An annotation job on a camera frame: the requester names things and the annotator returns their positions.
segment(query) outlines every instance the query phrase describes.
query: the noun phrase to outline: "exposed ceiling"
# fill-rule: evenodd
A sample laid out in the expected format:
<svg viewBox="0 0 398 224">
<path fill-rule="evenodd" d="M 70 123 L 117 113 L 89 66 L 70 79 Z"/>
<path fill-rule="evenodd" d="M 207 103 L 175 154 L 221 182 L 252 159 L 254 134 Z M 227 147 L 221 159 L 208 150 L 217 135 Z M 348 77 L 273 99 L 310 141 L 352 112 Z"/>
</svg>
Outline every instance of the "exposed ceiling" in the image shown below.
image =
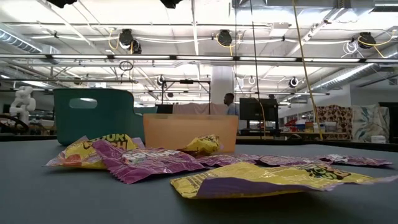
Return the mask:
<svg viewBox="0 0 398 224">
<path fill-rule="evenodd" d="M 198 47 L 195 49 L 195 33 L 193 24 L 193 11 L 191 0 L 184 0 L 177 4 L 176 9 L 167 9 L 159 0 L 80 0 L 73 5 L 66 5 L 63 9 L 52 6 L 52 10 L 73 28 L 66 26 L 59 16 L 48 10 L 38 1 L 33 0 L 2 0 L 0 4 L 0 22 L 9 26 L 15 32 L 20 33 L 34 42 L 47 44 L 58 49 L 62 54 L 129 54 L 120 47 L 113 50 L 107 38 L 117 38 L 122 28 L 132 29 L 133 36 L 138 39 L 142 47 L 142 54 L 146 55 L 222 55 L 229 56 L 230 49 L 220 46 L 212 37 L 215 37 L 220 29 L 229 29 L 233 39 L 239 41 L 232 54 L 237 56 L 253 56 L 254 46 L 257 56 L 301 57 L 297 46 L 297 30 L 294 15 L 289 13 L 292 7 L 255 7 L 254 8 L 254 34 L 256 44 L 253 44 L 253 32 L 250 11 L 242 7 L 235 18 L 235 8 L 230 7 L 231 0 L 196 0 L 195 19 Z M 396 12 L 371 12 L 357 16 L 352 11 L 339 16 L 331 23 L 324 24 L 323 20 L 333 12 L 332 7 L 300 7 L 298 23 L 301 35 L 304 36 L 311 30 L 316 34 L 305 42 L 303 51 L 306 57 L 370 57 L 377 52 L 374 48 L 358 49 L 353 54 L 344 51 L 347 43 L 341 43 L 358 37 L 360 32 L 370 32 L 378 43 L 390 40 L 392 30 L 398 26 L 398 13 Z M 285 33 L 286 41 L 282 37 L 271 37 L 273 22 L 287 22 L 290 24 Z M 90 46 L 76 34 L 80 33 L 84 38 L 94 43 Z M 379 46 L 379 50 L 395 45 L 398 40 L 393 38 L 388 44 Z M 0 53 L 20 54 L 23 52 L 11 45 L 0 42 Z M 14 60 L 24 65 L 30 64 L 32 69 L 41 73 L 50 74 L 49 66 L 38 66 L 40 61 Z M 209 80 L 212 74 L 212 64 L 195 63 L 183 64 L 172 68 L 162 66 L 142 66 L 130 72 L 130 76 L 139 82 L 132 83 L 108 83 L 108 87 L 123 90 L 154 89 L 156 78 L 163 74 L 166 79 L 198 79 Z M 307 68 L 310 82 L 315 83 L 328 75 L 341 70 L 344 67 L 322 66 Z M 107 66 L 102 67 L 67 67 L 54 66 L 53 74 L 57 78 L 97 78 L 114 79 L 115 73 L 120 76 L 123 71 L 115 68 L 112 71 Z M 288 79 L 297 77 L 304 79 L 303 67 L 298 66 L 272 66 L 260 65 L 257 68 L 259 88 L 261 91 L 296 91 L 289 89 Z M 236 67 L 238 78 L 243 78 L 243 91 L 251 91 L 255 85 L 249 83 L 249 79 L 256 76 L 256 68 L 253 65 L 240 65 Z M 200 90 L 199 85 L 175 84 L 170 90 Z M 154 98 L 145 93 L 135 93 L 141 101 L 153 103 Z M 181 100 L 206 100 L 208 95 L 183 94 L 175 96 Z"/>
</svg>

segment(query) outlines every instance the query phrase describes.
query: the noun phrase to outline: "computer monitor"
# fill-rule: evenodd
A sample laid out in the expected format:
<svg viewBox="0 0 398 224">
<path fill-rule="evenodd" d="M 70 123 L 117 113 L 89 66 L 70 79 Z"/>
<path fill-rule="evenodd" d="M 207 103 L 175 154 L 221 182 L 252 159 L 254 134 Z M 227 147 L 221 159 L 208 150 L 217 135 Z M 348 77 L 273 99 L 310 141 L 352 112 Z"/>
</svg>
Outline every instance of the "computer monitor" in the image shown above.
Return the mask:
<svg viewBox="0 0 398 224">
<path fill-rule="evenodd" d="M 275 99 L 260 99 L 260 102 L 254 98 L 239 99 L 239 119 L 245 121 L 263 121 L 262 109 L 266 121 L 278 122 L 278 102 Z"/>
</svg>

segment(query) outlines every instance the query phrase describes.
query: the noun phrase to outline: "person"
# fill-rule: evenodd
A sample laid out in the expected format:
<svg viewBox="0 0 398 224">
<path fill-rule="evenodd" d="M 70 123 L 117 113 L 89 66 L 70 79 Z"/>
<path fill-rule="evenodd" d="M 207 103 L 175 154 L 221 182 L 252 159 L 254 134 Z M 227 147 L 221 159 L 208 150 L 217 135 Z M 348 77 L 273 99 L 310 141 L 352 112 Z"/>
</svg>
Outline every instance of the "person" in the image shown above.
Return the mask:
<svg viewBox="0 0 398 224">
<path fill-rule="evenodd" d="M 232 93 L 227 93 L 224 96 L 224 104 L 228 106 L 226 111 L 227 115 L 237 115 L 239 116 L 239 108 L 234 104 L 235 96 Z"/>
</svg>

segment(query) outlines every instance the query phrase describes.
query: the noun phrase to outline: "teal plastic bin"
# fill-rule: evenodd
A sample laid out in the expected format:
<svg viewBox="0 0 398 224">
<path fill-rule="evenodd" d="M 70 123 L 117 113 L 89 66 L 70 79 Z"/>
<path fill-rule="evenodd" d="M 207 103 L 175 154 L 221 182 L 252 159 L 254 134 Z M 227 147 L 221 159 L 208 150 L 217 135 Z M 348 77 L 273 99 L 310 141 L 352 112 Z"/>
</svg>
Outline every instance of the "teal plastic bin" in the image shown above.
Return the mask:
<svg viewBox="0 0 398 224">
<path fill-rule="evenodd" d="M 128 91 L 56 89 L 54 104 L 58 142 L 64 146 L 83 136 L 93 139 L 116 133 L 144 140 L 142 116 L 134 114 L 134 97 Z"/>
</svg>

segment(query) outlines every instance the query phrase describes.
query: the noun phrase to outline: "table surface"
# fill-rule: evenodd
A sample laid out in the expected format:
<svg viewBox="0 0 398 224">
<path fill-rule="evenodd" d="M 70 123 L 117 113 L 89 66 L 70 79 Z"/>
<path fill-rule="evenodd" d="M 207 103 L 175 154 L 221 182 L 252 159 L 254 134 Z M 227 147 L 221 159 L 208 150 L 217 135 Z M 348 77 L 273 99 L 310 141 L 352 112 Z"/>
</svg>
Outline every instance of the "table surface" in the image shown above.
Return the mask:
<svg viewBox="0 0 398 224">
<path fill-rule="evenodd" d="M 333 146 L 236 146 L 238 153 L 316 156 L 350 154 L 388 159 L 398 153 Z M 332 192 L 263 198 L 190 200 L 163 175 L 127 185 L 106 170 L 42 167 L 64 147 L 56 140 L 0 142 L 0 223 L 382 223 L 398 214 L 398 181 L 342 185 Z M 398 166 L 336 166 L 373 177 Z"/>
</svg>

